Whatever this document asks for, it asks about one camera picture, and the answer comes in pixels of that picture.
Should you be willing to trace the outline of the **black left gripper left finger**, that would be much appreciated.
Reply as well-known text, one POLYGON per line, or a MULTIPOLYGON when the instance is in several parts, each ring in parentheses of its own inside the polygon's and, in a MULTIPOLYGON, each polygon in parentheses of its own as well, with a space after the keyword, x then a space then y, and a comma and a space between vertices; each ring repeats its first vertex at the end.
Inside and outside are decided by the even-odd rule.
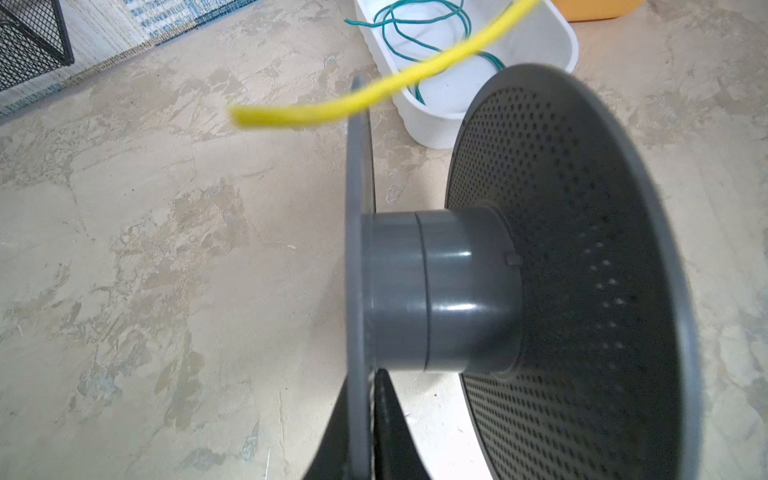
POLYGON ((346 480, 348 473, 349 427, 347 380, 336 399, 317 452, 304 480, 346 480))

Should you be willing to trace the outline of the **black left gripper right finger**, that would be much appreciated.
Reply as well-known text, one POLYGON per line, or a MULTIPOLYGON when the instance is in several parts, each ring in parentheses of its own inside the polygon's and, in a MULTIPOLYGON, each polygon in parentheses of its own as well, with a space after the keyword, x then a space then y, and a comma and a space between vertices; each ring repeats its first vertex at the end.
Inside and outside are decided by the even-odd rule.
POLYGON ((429 480, 387 370, 374 379, 374 468, 383 480, 429 480))

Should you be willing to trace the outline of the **dark grey foam spool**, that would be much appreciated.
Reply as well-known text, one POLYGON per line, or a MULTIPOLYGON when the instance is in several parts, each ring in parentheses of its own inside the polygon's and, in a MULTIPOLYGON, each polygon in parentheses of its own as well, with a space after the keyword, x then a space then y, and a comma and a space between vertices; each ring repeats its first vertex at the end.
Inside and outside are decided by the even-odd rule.
POLYGON ((376 479, 379 369, 453 372, 496 479, 694 479, 701 376, 685 275, 628 136, 570 74, 495 74, 446 197, 381 213, 348 122, 348 479, 376 479))

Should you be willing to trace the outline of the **yellow plastic bin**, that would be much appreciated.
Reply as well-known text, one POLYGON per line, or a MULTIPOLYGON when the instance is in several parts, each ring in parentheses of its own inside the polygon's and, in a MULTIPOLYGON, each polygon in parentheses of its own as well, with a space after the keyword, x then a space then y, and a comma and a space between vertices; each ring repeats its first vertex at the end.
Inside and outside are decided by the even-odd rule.
POLYGON ((609 20, 636 10, 643 0, 552 0, 568 22, 609 20))

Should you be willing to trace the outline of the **white plastic bin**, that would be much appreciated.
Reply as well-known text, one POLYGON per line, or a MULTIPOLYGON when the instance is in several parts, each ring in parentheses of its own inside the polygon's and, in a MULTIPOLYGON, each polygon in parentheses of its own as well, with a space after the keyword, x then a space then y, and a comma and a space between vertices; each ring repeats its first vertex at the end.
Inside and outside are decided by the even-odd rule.
MULTIPOLYGON (((394 17, 407 23, 370 28, 383 20, 389 1, 357 1, 355 19, 379 73, 394 75, 437 53, 426 45, 448 50, 465 36, 462 21, 436 1, 414 1, 397 8, 394 17)), ((570 24, 550 1, 540 2, 519 24, 483 49, 503 67, 546 64, 572 72, 579 45, 570 24)), ((481 87, 497 73, 489 60, 472 56, 441 74, 419 83, 420 97, 408 87, 393 95, 393 102, 409 135, 432 149, 450 149, 461 120, 481 87)))

